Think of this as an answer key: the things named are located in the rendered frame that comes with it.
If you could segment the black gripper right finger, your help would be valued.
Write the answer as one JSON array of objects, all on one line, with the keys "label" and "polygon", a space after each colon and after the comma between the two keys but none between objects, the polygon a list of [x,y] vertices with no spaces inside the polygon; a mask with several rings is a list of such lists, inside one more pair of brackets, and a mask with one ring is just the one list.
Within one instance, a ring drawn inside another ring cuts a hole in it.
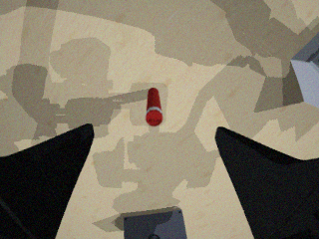
[{"label": "black gripper right finger", "polygon": [[319,158],[307,160],[219,127],[215,142],[254,239],[282,239],[279,231],[319,186]]}]

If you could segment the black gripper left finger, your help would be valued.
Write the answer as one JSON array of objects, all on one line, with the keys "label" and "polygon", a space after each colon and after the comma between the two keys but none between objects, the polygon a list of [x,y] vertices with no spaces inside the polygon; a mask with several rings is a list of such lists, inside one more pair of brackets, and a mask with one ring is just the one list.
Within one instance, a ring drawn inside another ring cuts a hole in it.
[{"label": "black gripper left finger", "polygon": [[0,156],[0,203],[31,239],[56,239],[91,151],[95,131],[81,124],[15,154]]}]

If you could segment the blue-grey square panel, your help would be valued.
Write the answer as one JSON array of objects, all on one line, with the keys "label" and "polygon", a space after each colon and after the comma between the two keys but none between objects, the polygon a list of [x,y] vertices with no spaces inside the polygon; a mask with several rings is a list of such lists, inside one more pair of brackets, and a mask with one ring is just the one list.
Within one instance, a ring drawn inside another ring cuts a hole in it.
[{"label": "blue-grey square panel", "polygon": [[125,239],[187,239],[182,210],[124,216]]}]

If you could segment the red peg with white band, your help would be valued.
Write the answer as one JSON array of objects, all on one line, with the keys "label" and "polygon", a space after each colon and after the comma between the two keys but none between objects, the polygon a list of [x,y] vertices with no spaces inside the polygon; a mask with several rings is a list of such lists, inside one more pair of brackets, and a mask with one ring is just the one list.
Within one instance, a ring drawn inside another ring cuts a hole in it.
[{"label": "red peg with white band", "polygon": [[151,88],[148,95],[147,123],[151,126],[159,126],[161,122],[159,89]]}]

